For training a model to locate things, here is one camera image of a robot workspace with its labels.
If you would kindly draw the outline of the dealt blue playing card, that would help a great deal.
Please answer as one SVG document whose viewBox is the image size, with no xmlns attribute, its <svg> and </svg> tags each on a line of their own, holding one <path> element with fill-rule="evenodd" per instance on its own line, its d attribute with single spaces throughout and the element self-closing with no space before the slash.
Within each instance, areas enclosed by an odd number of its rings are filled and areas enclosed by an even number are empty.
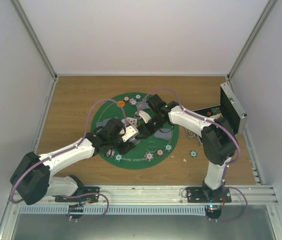
<svg viewBox="0 0 282 240">
<path fill-rule="evenodd" d="M 140 110 L 140 111 L 143 111 L 143 110 L 146 110 L 146 109 L 150 109 L 148 104 L 146 102 L 142 102 L 142 101 L 138 101 L 136 103 L 136 108 L 137 108 L 137 110 Z"/>
</svg>

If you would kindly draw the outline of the king of diamonds card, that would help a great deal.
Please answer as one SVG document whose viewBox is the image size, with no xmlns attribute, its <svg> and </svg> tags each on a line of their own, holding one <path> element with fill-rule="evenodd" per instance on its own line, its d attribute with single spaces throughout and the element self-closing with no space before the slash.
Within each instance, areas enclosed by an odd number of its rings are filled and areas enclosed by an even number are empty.
<svg viewBox="0 0 282 240">
<path fill-rule="evenodd" d="M 122 119 L 121 122 L 126 126 L 127 125 L 127 122 L 125 119 Z"/>
</svg>

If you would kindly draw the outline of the orange big blind button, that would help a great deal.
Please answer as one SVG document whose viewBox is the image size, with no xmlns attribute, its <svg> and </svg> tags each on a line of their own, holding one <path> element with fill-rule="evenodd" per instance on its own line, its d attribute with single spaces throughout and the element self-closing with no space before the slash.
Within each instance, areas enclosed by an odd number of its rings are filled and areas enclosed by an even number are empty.
<svg viewBox="0 0 282 240">
<path fill-rule="evenodd" d="M 119 100 L 119 101 L 117 102 L 117 106 L 118 106 L 119 108 L 124 108 L 125 105 L 126 105 L 126 103 L 125 103 L 125 101 L 123 101 L 123 100 Z"/>
</svg>

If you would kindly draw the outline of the red poker chip stack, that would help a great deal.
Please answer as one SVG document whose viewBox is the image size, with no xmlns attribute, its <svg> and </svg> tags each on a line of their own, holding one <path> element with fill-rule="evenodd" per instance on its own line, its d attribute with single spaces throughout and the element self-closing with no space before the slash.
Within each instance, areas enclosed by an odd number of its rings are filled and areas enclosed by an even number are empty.
<svg viewBox="0 0 282 240">
<path fill-rule="evenodd" d="M 162 157 L 164 155 L 165 151 L 163 149 L 158 149 L 156 151 L 156 156 L 157 157 Z"/>
</svg>

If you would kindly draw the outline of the blue poker chip stack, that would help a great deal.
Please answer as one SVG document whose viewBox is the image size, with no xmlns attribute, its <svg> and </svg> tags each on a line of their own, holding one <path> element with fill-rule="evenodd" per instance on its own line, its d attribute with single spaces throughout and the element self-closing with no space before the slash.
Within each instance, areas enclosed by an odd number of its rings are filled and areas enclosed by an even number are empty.
<svg viewBox="0 0 282 240">
<path fill-rule="evenodd" d="M 146 161 L 151 162 L 154 159 L 154 154 L 152 152 L 146 152 L 144 158 Z"/>
</svg>

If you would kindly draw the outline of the green poker chip stack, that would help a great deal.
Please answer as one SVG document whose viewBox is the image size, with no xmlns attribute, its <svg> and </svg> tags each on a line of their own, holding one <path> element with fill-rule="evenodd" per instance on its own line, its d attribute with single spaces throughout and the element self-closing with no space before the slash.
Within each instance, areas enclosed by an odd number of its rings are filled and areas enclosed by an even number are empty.
<svg viewBox="0 0 282 240">
<path fill-rule="evenodd" d="M 196 157 L 198 156 L 198 153 L 197 153 L 195 150 L 192 150 L 192 151 L 190 152 L 190 156 L 191 156 L 192 158 L 196 158 Z"/>
</svg>

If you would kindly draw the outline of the blue playing card deck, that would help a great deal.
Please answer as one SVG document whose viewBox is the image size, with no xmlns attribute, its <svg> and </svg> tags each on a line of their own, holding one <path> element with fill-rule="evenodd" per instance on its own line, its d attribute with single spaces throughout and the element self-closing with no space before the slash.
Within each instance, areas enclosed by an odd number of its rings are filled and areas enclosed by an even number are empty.
<svg viewBox="0 0 282 240">
<path fill-rule="evenodd" d="M 130 142 L 136 146 L 136 145 L 138 145 L 140 143 L 140 140 L 136 139 L 136 138 L 133 138 Z"/>
</svg>

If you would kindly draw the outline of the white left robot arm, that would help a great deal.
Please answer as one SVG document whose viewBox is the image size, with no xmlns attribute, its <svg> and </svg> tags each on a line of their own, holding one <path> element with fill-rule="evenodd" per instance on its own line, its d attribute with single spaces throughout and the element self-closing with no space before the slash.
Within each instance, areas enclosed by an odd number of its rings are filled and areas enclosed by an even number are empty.
<svg viewBox="0 0 282 240">
<path fill-rule="evenodd" d="M 111 118 L 105 126 L 84 134 L 82 138 L 58 150 L 37 155 L 33 151 L 22 158 L 10 178 L 12 189 L 9 201 L 18 204 L 15 193 L 27 205 L 33 205 L 44 197 L 62 197 L 73 202 L 83 199 L 85 187 L 74 175 L 57 177 L 61 170 L 84 159 L 92 158 L 108 150 L 126 154 L 136 145 L 139 134 L 136 126 Z"/>
</svg>

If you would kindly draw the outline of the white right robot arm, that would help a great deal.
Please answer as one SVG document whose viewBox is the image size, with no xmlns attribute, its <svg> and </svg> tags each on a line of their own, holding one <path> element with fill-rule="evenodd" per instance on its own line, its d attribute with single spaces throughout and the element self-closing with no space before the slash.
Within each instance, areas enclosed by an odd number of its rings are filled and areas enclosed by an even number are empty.
<svg viewBox="0 0 282 240">
<path fill-rule="evenodd" d="M 207 174 L 202 182 L 202 196 L 209 203 L 215 202 L 225 191 L 227 168 L 241 157 L 239 143 L 227 119 L 200 115 L 186 109 L 180 101 L 166 103 L 157 94 L 143 99 L 140 105 L 144 103 L 152 110 L 153 116 L 137 108 L 134 115 L 144 121 L 138 127 L 140 139 L 148 138 L 167 123 L 184 127 L 201 139 L 208 160 Z"/>
</svg>

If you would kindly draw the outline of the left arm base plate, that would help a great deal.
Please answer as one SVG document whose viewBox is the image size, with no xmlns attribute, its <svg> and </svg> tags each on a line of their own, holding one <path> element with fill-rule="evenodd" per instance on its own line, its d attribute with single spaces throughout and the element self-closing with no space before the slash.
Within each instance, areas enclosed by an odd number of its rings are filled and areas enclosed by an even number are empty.
<svg viewBox="0 0 282 240">
<path fill-rule="evenodd" d="M 79 187 L 70 198 L 58 195 L 54 200 L 57 203 L 97 203 L 99 192 L 100 187 L 98 186 Z"/>
</svg>

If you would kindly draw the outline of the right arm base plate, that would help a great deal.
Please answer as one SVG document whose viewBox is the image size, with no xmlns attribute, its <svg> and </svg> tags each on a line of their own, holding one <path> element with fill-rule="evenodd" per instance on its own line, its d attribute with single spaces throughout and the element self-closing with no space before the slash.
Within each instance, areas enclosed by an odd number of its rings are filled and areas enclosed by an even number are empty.
<svg viewBox="0 0 282 240">
<path fill-rule="evenodd" d="M 188 203 L 231 203 L 232 198 L 229 189 L 220 186 L 216 190 L 208 187 L 188 186 L 185 188 L 185 197 Z"/>
</svg>

